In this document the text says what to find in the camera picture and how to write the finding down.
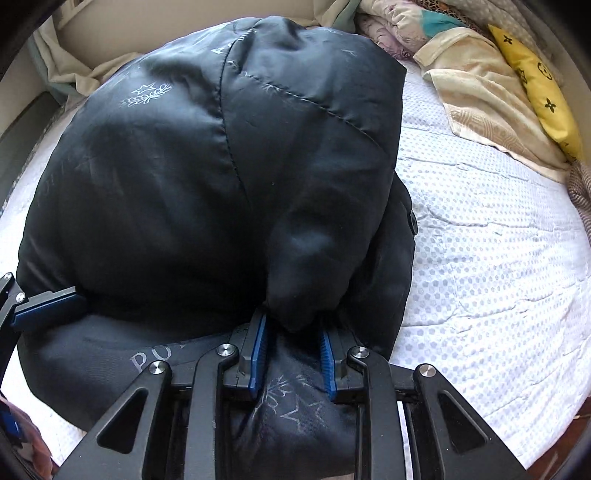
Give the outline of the person's left hand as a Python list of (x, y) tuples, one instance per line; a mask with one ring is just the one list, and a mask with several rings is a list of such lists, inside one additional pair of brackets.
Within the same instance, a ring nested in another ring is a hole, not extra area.
[(40, 430), (19, 407), (1, 396), (1, 427), (16, 453), (31, 465), (41, 479), (52, 479), (59, 470)]

